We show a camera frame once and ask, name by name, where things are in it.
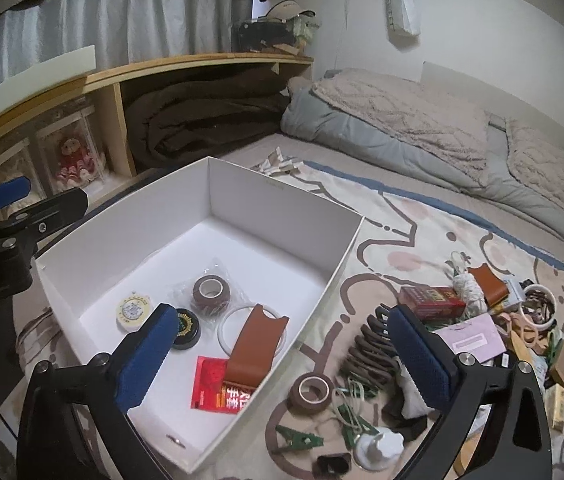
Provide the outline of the round yellow tape measure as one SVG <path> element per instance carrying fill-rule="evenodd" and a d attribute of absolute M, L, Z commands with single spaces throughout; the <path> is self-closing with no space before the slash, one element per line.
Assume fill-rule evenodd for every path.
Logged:
<path fill-rule="evenodd" d="M 153 303 L 149 296 L 133 292 L 123 299 L 116 308 L 118 326 L 127 333 L 140 330 L 153 311 Z"/>

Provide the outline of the red disposable gloves packet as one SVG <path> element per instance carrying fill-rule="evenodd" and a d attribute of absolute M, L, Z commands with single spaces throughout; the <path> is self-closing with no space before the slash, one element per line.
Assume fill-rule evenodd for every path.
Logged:
<path fill-rule="evenodd" d="M 235 415 L 247 406 L 255 390 L 225 382 L 227 364 L 227 359 L 197 358 L 190 408 Z"/>

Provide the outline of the black gold round tin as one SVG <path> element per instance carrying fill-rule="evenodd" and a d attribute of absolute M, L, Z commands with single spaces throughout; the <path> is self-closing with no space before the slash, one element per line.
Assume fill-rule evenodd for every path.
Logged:
<path fill-rule="evenodd" d="M 179 330 L 171 348 L 178 351 L 189 350 L 197 345 L 201 338 L 201 324 L 196 314 L 189 309 L 179 308 Z"/>

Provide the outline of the bagged brown tape roll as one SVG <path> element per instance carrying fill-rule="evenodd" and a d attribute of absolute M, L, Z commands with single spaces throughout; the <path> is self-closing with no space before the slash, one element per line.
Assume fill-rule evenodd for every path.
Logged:
<path fill-rule="evenodd" d="M 209 324 L 219 322 L 228 312 L 248 303 L 242 286 L 218 258 L 173 284 L 168 299 L 174 307 L 192 310 L 201 321 Z"/>

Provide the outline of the orange leather card holder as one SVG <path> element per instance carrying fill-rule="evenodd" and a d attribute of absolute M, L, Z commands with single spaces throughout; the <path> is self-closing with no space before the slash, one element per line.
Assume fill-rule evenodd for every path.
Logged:
<path fill-rule="evenodd" d="M 271 370 L 289 320 L 287 316 L 272 318 L 261 304 L 256 304 L 235 341 L 224 381 L 257 389 Z"/>

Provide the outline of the yellow tissue pack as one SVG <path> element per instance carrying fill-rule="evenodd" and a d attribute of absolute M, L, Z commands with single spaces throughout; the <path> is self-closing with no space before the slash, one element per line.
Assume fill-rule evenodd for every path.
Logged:
<path fill-rule="evenodd" d="M 544 393 L 549 427 L 557 432 L 564 431 L 564 387 L 555 384 Z"/>

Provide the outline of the doll in red dress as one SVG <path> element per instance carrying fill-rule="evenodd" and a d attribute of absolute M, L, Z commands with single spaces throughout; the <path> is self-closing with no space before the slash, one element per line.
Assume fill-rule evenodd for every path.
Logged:
<path fill-rule="evenodd" d="M 60 143 L 60 166 L 55 182 L 60 191 L 82 188 L 99 177 L 99 169 L 91 151 L 78 136 L 66 136 Z"/>

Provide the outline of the wooden shelf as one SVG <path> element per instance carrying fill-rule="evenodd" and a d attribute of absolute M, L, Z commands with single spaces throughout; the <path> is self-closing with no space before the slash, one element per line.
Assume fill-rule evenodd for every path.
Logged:
<path fill-rule="evenodd" d="M 309 75 L 312 58 L 287 53 L 209 53 L 172 56 L 81 75 L 35 93 L 0 114 L 0 183 L 28 177 L 30 198 L 58 189 L 60 142 L 93 156 L 94 177 L 79 184 L 96 208 L 144 177 L 128 143 L 126 107 L 137 96 L 188 79 L 220 79 L 268 67 L 284 79 Z"/>

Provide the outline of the black stand block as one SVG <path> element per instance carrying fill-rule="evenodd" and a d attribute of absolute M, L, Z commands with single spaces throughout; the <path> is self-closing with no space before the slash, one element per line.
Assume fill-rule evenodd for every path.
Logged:
<path fill-rule="evenodd" d="M 404 442 L 412 442 L 427 430 L 427 417 L 425 415 L 415 418 L 404 418 L 401 410 L 404 407 L 404 396 L 395 393 L 383 406 L 381 417 L 385 425 L 400 434 Z"/>

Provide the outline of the white suction knob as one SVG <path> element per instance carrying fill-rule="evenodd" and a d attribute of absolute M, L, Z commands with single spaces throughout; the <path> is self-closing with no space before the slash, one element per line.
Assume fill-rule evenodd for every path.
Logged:
<path fill-rule="evenodd" d="M 354 447 L 356 463 L 367 471 L 382 471 L 396 463 L 404 450 L 404 438 L 398 432 L 378 428 L 376 434 L 362 434 Z"/>

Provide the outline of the brown coiled hair clip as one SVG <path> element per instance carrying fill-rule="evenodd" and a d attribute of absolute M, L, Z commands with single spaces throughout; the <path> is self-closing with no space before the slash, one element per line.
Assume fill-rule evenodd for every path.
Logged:
<path fill-rule="evenodd" d="M 397 385 L 401 364 L 389 336 L 389 318 L 386 304 L 380 304 L 367 316 L 340 363 L 340 374 L 375 390 L 389 391 Z"/>

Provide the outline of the white cardboard shoe box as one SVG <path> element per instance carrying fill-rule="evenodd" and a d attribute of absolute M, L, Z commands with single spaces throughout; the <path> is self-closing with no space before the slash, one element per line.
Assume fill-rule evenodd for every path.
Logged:
<path fill-rule="evenodd" d="M 360 214 L 279 179 L 206 158 L 95 212 L 37 259 L 80 362 L 114 350 L 160 304 L 193 311 L 198 343 L 166 356 L 133 425 L 171 474 L 192 474 L 276 391 L 360 230 Z M 285 318 L 271 370 L 227 414 L 191 404 L 196 362 L 228 355 L 252 307 Z"/>

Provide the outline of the right beige quilted pillow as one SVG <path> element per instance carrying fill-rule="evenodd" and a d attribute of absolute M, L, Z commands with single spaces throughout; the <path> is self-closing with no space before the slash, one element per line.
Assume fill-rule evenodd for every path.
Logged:
<path fill-rule="evenodd" d="M 564 150 L 517 119 L 506 122 L 506 140 L 510 174 L 564 210 Z"/>

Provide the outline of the beige quilted pillow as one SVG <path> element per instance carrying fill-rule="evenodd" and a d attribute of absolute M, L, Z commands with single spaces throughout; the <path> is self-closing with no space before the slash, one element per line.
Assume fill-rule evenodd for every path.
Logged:
<path fill-rule="evenodd" d="M 506 140 L 510 174 L 564 210 L 564 150 L 517 119 L 506 122 Z"/>
<path fill-rule="evenodd" d="M 487 165 L 487 113 L 418 82 L 348 68 L 311 85 L 326 104 L 443 160 L 476 183 Z"/>

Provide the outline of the left beige quilted pillow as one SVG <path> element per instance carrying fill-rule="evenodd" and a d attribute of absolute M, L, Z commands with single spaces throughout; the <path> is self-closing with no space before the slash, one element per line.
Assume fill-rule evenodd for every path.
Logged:
<path fill-rule="evenodd" d="M 311 85 L 326 104 L 443 160 L 476 183 L 487 165 L 487 113 L 418 82 L 348 68 Z"/>

